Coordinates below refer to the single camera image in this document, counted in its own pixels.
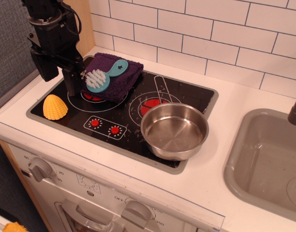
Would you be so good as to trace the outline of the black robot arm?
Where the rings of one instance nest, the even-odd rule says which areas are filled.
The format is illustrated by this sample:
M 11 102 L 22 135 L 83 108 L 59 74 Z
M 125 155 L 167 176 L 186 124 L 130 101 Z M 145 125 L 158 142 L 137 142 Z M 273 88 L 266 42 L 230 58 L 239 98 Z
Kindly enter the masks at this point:
M 61 68 L 68 94 L 74 96 L 82 89 L 86 70 L 76 48 L 82 29 L 78 14 L 61 0 L 24 0 L 22 3 L 35 29 L 28 39 L 37 70 L 48 82 L 58 76 Z

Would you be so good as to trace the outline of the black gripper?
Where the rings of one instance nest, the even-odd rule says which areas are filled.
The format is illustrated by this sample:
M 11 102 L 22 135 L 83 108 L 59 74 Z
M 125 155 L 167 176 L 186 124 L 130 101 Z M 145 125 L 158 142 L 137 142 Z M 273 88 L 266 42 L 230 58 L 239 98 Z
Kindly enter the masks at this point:
M 46 81 L 59 74 L 62 67 L 64 82 L 70 96 L 83 88 L 85 66 L 76 48 L 81 25 L 77 25 L 78 14 L 73 9 L 29 9 L 29 22 L 36 35 L 30 37 L 32 60 Z

